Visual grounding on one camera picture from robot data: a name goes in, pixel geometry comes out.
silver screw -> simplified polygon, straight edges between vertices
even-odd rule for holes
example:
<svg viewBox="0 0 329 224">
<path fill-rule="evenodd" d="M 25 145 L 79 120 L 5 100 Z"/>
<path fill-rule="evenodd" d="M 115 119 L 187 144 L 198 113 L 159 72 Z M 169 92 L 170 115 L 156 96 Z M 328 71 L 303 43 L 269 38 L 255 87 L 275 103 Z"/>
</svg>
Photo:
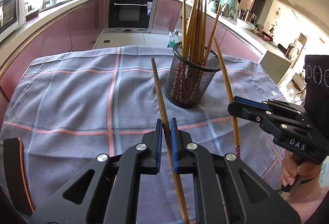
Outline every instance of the silver screw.
<svg viewBox="0 0 329 224">
<path fill-rule="evenodd" d="M 136 149 L 139 150 L 139 151 L 143 151 L 146 149 L 146 145 L 145 144 L 137 144 L 136 145 Z"/>
<path fill-rule="evenodd" d="M 235 154 L 227 154 L 226 159 L 228 161 L 234 161 L 234 160 L 236 160 L 236 155 Z"/>
<path fill-rule="evenodd" d="M 104 162 L 106 160 L 107 160 L 106 154 L 100 154 L 99 156 L 97 156 L 97 161 L 99 161 L 99 162 Z"/>
<path fill-rule="evenodd" d="M 195 150 L 196 148 L 198 148 L 198 145 L 195 144 L 194 142 L 190 142 L 190 143 L 187 145 L 187 149 Z"/>
</svg>

countertop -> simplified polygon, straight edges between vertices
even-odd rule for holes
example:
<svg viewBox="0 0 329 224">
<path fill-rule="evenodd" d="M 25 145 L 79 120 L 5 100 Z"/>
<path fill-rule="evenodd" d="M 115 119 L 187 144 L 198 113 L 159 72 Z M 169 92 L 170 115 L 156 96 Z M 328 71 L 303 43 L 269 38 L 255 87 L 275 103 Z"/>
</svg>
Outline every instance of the countertop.
<svg viewBox="0 0 329 224">
<path fill-rule="evenodd" d="M 186 1 L 186 5 L 193 6 L 193 4 L 190 3 L 189 1 Z M 216 13 L 207 12 L 207 15 L 213 19 L 216 18 Z M 287 57 L 285 57 L 283 52 L 281 52 L 278 48 L 262 40 L 255 33 L 248 31 L 244 28 L 240 28 L 239 26 L 237 26 L 236 21 L 234 21 L 233 19 L 219 17 L 218 23 L 228 28 L 230 31 L 235 33 L 239 38 L 241 38 L 244 42 L 246 42 L 249 45 L 249 47 L 253 50 L 253 52 L 257 54 L 259 57 L 262 57 L 267 51 L 269 51 L 281 57 L 282 59 L 291 62 Z"/>
<path fill-rule="evenodd" d="M 39 13 L 39 15 L 20 26 L 0 43 L 0 66 L 14 52 L 14 50 L 31 36 L 39 28 L 47 24 L 55 17 L 65 13 L 66 11 L 78 6 L 89 0 L 72 0 L 55 8 L 48 9 Z"/>
</svg>

black mesh cup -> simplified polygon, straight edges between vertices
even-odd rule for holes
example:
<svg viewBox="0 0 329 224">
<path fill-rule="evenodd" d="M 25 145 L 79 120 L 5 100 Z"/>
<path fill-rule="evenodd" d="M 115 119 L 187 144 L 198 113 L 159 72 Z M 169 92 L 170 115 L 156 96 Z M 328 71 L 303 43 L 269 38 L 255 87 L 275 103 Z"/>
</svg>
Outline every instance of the black mesh cup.
<svg viewBox="0 0 329 224">
<path fill-rule="evenodd" d="M 175 55 L 164 93 L 169 101 L 179 107 L 195 107 L 199 104 L 216 72 L 221 70 L 217 55 L 210 50 L 203 67 L 181 56 L 181 42 L 176 43 L 173 50 Z"/>
</svg>

plastic bottle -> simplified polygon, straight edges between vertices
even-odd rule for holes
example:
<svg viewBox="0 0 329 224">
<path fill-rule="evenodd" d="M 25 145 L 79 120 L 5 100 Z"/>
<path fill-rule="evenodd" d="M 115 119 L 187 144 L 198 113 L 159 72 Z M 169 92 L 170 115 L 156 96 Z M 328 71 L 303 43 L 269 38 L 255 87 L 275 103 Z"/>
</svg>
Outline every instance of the plastic bottle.
<svg viewBox="0 0 329 224">
<path fill-rule="evenodd" d="M 173 48 L 176 43 L 181 41 L 182 39 L 178 36 L 178 31 L 174 30 L 174 34 L 169 37 L 168 48 Z"/>
</svg>

plaid tablecloth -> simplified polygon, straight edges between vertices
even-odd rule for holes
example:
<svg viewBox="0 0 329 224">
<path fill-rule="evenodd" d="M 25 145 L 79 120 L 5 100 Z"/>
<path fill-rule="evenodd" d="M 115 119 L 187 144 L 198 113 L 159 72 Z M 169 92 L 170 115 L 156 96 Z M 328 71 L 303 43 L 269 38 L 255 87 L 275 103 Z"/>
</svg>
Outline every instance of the plaid tablecloth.
<svg viewBox="0 0 329 224">
<path fill-rule="evenodd" d="M 17 86 L 0 133 L 20 137 L 32 201 L 37 208 L 100 153 L 121 154 L 154 130 L 160 118 L 151 66 L 156 60 L 162 90 L 172 62 L 168 48 L 126 46 L 69 52 L 34 60 Z M 282 94 L 262 67 L 224 56 L 234 95 L 262 101 Z M 221 72 L 200 105 L 182 109 L 164 96 L 168 118 L 210 152 L 234 152 L 231 118 Z M 259 125 L 239 119 L 241 158 L 273 188 L 279 186 L 283 149 Z M 2 149 L 0 184 L 8 193 Z M 192 175 L 182 175 L 190 219 L 195 219 Z M 162 142 L 157 176 L 142 176 L 137 223 L 182 223 Z"/>
</svg>

